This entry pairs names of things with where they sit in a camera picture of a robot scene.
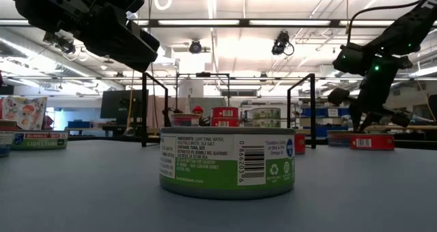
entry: barcode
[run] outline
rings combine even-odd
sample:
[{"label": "barcode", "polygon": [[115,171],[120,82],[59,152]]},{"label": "barcode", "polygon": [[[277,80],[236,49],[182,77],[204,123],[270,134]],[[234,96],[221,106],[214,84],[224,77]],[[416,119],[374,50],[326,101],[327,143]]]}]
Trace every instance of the barcode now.
[{"label": "barcode", "polygon": [[234,116],[234,112],[232,110],[224,110],[223,111],[223,116],[225,116],[225,117],[233,117]]},{"label": "barcode", "polygon": [[241,146],[238,160],[238,185],[265,184],[264,146]]},{"label": "barcode", "polygon": [[371,139],[357,139],[356,146],[357,147],[371,147]]},{"label": "barcode", "polygon": [[229,122],[228,121],[220,121],[218,123],[219,127],[229,127]]}]

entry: ceiling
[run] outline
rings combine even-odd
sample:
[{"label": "ceiling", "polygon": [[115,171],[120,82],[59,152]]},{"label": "ceiling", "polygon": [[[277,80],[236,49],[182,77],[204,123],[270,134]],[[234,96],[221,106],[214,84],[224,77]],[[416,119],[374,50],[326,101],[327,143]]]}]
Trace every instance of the ceiling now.
[{"label": "ceiling", "polygon": [[[167,0],[158,0],[159,4],[165,5]],[[416,0],[172,0],[166,10],[159,10],[152,2],[151,15],[149,16],[149,4],[145,0],[144,6],[139,10],[139,18],[166,19],[166,18],[301,18],[301,19],[339,19],[346,20],[359,10],[383,6],[410,3]],[[11,0],[0,0],[0,19],[23,19],[15,10]],[[401,10],[382,10],[368,12],[358,19],[394,20],[411,8]],[[0,27],[15,33],[29,42],[36,43],[41,47],[44,31],[35,27]],[[291,57],[274,56],[271,53],[273,40],[280,31],[288,31],[295,53]],[[352,31],[352,42],[366,44],[378,37],[384,28],[355,28]],[[187,54],[187,45],[191,40],[200,40],[202,46],[212,46],[212,35],[215,37],[215,58],[217,71],[229,72],[234,76],[259,76],[260,72],[269,72],[273,76],[294,76],[300,73],[315,72],[317,76],[326,76],[322,68],[331,65],[339,53],[339,47],[346,44],[347,35],[345,29],[329,28],[154,28],[151,30],[161,44],[174,49],[174,58],[178,60]],[[422,43],[421,55],[435,49],[434,33]],[[82,43],[74,42],[77,47]],[[62,53],[55,47],[48,47],[58,55]],[[67,56],[66,59],[101,74],[102,76],[114,76],[117,72],[123,72],[131,76],[131,69],[124,64],[114,62],[105,64],[108,68],[103,70],[101,65],[105,58],[98,57],[90,52]],[[212,71],[213,65],[210,60],[206,63],[206,70]],[[156,64],[154,71],[157,76],[173,76],[175,66],[172,63]],[[130,81],[118,82],[127,85]]]}]

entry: green can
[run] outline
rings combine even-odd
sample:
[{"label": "green can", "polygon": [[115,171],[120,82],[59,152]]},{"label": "green can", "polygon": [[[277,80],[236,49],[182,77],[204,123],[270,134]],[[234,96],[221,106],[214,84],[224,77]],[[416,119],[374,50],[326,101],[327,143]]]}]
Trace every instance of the green can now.
[{"label": "green can", "polygon": [[12,150],[65,149],[68,142],[67,131],[20,130],[15,133]]},{"label": "green can", "polygon": [[294,130],[163,128],[160,184],[206,199],[260,199],[294,186]]},{"label": "green can", "polygon": [[280,128],[281,127],[281,120],[279,120],[279,119],[256,119],[256,120],[253,120],[253,127]]},{"label": "green can", "polygon": [[280,108],[256,108],[252,110],[253,120],[256,119],[281,119]]}]

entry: blue table surface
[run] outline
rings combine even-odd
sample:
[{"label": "blue table surface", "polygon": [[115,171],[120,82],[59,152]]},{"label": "blue table surface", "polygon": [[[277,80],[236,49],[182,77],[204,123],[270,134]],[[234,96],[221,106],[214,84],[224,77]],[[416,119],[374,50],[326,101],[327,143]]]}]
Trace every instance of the blue table surface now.
[{"label": "blue table surface", "polygon": [[213,201],[161,189],[158,146],[68,144],[0,159],[1,232],[437,230],[437,151],[307,148],[290,193]]}]

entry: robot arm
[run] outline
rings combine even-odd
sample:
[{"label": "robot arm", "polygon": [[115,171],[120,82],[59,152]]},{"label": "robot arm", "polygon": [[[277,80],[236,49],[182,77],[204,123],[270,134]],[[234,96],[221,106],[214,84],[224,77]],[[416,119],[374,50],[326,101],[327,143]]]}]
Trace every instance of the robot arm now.
[{"label": "robot arm", "polygon": [[49,33],[61,29],[99,56],[109,55],[144,72],[157,58],[159,41],[126,19],[144,0],[14,0],[29,24]]},{"label": "robot arm", "polygon": [[[412,67],[406,55],[420,50],[420,44],[436,20],[437,0],[420,0],[416,7],[398,18],[370,43],[359,46],[349,42],[341,47],[338,58],[333,62],[334,68],[350,74],[360,74],[364,79],[357,99],[350,98],[348,91],[337,88],[328,100],[333,104],[349,101],[355,131],[363,131],[385,115],[392,116],[395,124],[409,124],[411,115],[391,111],[382,105],[389,96],[398,69]],[[362,113],[366,113],[367,118],[360,126]]]}]

